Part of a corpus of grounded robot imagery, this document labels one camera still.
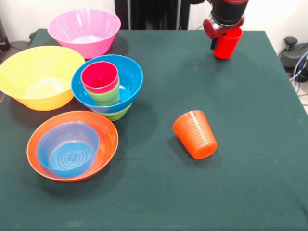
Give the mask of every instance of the yellow bowl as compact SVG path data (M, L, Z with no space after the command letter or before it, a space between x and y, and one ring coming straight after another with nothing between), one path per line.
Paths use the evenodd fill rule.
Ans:
M0 90L33 110L54 110L72 100L71 80L84 62L69 48L30 48L0 65Z

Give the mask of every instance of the green cup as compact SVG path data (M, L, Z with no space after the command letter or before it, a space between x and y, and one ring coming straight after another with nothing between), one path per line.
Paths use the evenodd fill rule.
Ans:
M95 101L95 103L99 106L105 107L105 106L110 106L110 105L114 105L117 104L120 101L120 93L111 101L107 102L107 103L99 103L97 101Z
M119 112L114 112L114 113L99 113L99 112L97 112L97 113L107 117L111 121L116 121L116 120L119 120L120 118L122 118L125 115L125 113L128 111L128 109L130 108L131 105L132 105L132 103L127 108L125 108L125 109L123 109L122 111L119 111Z
M104 94L95 94L85 88L87 94L100 106L110 106L116 104L120 100L120 81L111 91Z

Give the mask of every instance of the red cup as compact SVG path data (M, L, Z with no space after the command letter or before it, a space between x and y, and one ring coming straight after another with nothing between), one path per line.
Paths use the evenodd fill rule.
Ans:
M214 49L215 57L219 59L231 58L242 35L243 31L238 27L235 30L229 30L225 35L219 36Z
M91 93L108 93L119 83L117 67L109 62L92 63L82 71L81 82Z

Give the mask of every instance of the white wall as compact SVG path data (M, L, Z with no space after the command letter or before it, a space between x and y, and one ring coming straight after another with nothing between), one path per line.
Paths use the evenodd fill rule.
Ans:
M0 0L0 16L9 41L28 40L30 33L46 28L58 13L81 7L115 12L114 0ZM308 42L307 0L250 0L244 30L265 30L276 52L284 48L283 38L295 36ZM211 11L209 3L191 6L189 29L202 25Z
M284 37L291 35L308 42L307 0L250 0L245 11L244 30L265 30L275 51L285 48ZM191 7L189 29L197 29L210 14L205 2Z
M32 32L47 28L57 14L82 7L115 12L114 0L0 0L0 16L10 42L28 41Z

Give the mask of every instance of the green bowl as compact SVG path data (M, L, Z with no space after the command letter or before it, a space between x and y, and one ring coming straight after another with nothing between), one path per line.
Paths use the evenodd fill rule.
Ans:
M113 88L111 91L104 93L104 94L95 94L90 91L88 91L85 88L87 94L96 102L96 103L109 103L113 101L118 95L120 91L120 81L117 83L116 87Z
M119 111L119 112L114 112L114 113L99 113L99 112L97 112L97 113L103 115L104 117L107 117L111 121L117 121L125 115L125 113L128 111L128 109L130 108L131 105L132 105L132 103L127 108L125 108L125 109L123 109L122 111Z

